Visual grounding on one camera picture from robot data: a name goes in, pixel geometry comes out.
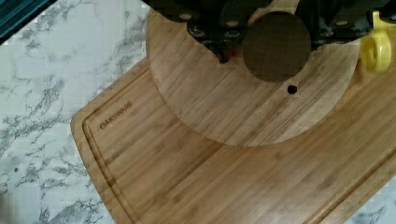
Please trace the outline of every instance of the wooden surface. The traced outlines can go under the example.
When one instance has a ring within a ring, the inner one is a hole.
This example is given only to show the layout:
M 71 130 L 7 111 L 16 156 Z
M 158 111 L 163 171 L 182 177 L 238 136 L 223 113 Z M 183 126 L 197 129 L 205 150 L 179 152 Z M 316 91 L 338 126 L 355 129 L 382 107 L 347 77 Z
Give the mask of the wooden surface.
M 186 31 L 185 23 L 150 14 L 154 81 L 188 127 L 233 146 L 279 143 L 317 124 L 340 100 L 359 58 L 359 40 L 309 54 L 309 33 L 292 15 L 254 22 L 239 54 L 226 64 Z M 288 93 L 290 86 L 295 94 Z
M 274 0 L 268 7 L 257 9 L 249 19 L 249 23 L 253 23 L 262 15 L 272 12 L 287 12 L 294 14 L 300 0 Z
M 332 112 L 293 139 L 232 147 L 179 121 L 145 60 L 78 112 L 72 130 L 118 223 L 341 223 L 395 175 L 395 72 L 358 69 Z

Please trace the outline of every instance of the marble countertop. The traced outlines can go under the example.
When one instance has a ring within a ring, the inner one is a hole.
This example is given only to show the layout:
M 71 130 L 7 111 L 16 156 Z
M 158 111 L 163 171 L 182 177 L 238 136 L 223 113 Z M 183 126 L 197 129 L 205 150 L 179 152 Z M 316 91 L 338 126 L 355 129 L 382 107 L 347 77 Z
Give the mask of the marble countertop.
M 0 46 L 0 224 L 114 223 L 72 116 L 146 56 L 139 0 L 59 0 Z M 395 223 L 396 179 L 347 224 Z

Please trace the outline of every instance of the bamboo cutting board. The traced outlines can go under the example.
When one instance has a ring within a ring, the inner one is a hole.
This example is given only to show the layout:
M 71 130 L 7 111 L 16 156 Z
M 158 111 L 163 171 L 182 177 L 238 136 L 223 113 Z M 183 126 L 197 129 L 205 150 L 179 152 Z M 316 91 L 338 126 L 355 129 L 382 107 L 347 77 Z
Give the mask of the bamboo cutting board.
M 166 105 L 143 60 L 72 120 L 117 223 L 342 223 L 396 174 L 396 65 L 359 65 L 331 112 L 260 147 L 210 140 Z

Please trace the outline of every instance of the round wooden lazy susan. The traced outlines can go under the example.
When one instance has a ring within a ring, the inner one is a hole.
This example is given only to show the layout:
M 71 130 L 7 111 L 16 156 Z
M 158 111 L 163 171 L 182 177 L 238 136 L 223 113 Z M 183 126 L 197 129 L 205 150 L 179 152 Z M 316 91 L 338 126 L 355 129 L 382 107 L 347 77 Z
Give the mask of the round wooden lazy susan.
M 359 41 L 310 53 L 309 33 L 291 14 L 255 18 L 225 64 L 185 23 L 154 11 L 148 18 L 150 70 L 167 106 L 199 134 L 233 146 L 279 143 L 317 124 L 346 91 L 359 58 Z

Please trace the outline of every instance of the yellow handle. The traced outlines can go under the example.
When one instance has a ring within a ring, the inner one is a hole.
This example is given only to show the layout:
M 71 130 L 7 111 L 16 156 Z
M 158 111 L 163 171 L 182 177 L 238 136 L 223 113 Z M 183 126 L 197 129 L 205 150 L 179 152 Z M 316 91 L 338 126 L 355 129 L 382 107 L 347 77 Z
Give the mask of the yellow handle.
M 361 39 L 360 59 L 369 71 L 385 72 L 390 66 L 392 47 L 388 29 L 394 25 L 383 22 L 379 13 L 373 13 L 374 30 Z

